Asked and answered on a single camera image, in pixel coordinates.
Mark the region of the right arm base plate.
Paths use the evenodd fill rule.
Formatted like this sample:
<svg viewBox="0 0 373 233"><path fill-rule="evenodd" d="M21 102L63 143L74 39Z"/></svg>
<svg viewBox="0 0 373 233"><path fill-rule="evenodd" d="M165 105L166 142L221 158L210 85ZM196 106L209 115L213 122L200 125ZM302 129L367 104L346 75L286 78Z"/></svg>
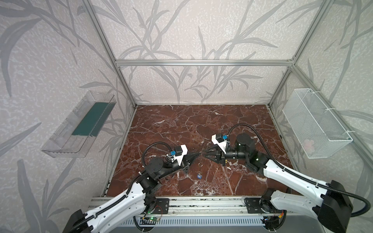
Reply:
<svg viewBox="0 0 373 233"><path fill-rule="evenodd" d="M279 215L283 211L276 209L270 201L264 198L249 198L244 199L247 212L249 214L275 214Z"/></svg>

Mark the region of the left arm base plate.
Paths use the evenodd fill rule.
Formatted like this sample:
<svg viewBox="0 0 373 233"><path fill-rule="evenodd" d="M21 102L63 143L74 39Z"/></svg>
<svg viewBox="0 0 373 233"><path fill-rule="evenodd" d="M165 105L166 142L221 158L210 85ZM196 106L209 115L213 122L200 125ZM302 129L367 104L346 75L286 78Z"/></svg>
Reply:
<svg viewBox="0 0 373 233"><path fill-rule="evenodd" d="M156 215L163 215L169 212L170 207L170 199L168 198L159 198L155 199L149 206L146 207L145 213L146 214L156 214Z"/></svg>

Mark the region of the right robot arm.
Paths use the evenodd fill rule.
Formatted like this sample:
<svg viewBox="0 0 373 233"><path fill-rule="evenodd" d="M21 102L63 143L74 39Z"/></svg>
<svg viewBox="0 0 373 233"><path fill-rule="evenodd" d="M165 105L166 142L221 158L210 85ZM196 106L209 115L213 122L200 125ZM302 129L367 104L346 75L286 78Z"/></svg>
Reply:
<svg viewBox="0 0 373 233"><path fill-rule="evenodd" d="M259 208L264 212L296 212L317 219L334 233L346 232L353 206L349 198L343 195L345 190L342 184L316 180L276 162L269 155L256 150L255 142L246 133L237 136L234 147L230 146L229 137L222 134L213 135L212 142L214 145L205 150L205 158L223 166L226 160L244 160L249 171L297 192L294 195L269 188L259 201Z"/></svg>

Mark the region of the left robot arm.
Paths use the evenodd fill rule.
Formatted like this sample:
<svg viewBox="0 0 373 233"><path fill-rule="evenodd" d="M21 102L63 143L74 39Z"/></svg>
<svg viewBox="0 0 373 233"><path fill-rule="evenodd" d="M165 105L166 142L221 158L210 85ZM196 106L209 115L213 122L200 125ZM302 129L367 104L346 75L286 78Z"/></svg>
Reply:
<svg viewBox="0 0 373 233"><path fill-rule="evenodd" d="M157 208L155 192L162 186L161 179L179 170L187 172L200 156L199 152L181 155L181 162L155 157L129 187L108 202L85 213L73 213L63 230L64 233L108 233L125 220L148 213Z"/></svg>

